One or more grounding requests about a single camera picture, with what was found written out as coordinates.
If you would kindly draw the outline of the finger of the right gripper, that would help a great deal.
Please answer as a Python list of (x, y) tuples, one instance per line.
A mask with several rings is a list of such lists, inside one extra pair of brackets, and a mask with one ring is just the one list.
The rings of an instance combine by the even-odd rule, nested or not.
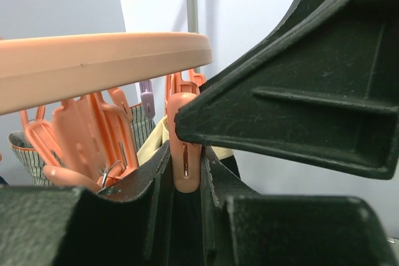
[(398, 161), (398, 0), (293, 0), (176, 115), (177, 136), (372, 179)]

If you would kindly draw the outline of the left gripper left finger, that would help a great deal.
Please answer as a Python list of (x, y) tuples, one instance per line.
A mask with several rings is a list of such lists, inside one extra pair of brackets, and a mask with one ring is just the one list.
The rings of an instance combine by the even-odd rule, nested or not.
[(166, 265), (170, 147), (122, 180), (83, 187), (3, 186), (2, 265)]

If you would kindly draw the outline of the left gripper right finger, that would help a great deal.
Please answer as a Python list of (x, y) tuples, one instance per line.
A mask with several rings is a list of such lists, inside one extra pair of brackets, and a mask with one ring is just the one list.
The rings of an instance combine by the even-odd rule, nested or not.
[(200, 190), (206, 265), (393, 263), (377, 215), (359, 198), (259, 194), (209, 146)]

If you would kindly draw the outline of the black underwear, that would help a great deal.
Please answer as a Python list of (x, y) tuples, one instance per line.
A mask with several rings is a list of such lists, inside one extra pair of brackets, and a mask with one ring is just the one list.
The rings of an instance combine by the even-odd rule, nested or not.
[(169, 265), (234, 264), (226, 197), (256, 191), (241, 181), (233, 155), (219, 159), (207, 148), (201, 162), (200, 187), (174, 192)]

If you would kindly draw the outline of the pink round clip hanger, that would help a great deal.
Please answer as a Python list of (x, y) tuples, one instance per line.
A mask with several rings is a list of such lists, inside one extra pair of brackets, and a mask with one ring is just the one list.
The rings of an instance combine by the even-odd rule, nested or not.
[(1, 41), (1, 114), (208, 65), (209, 39), (188, 32)]

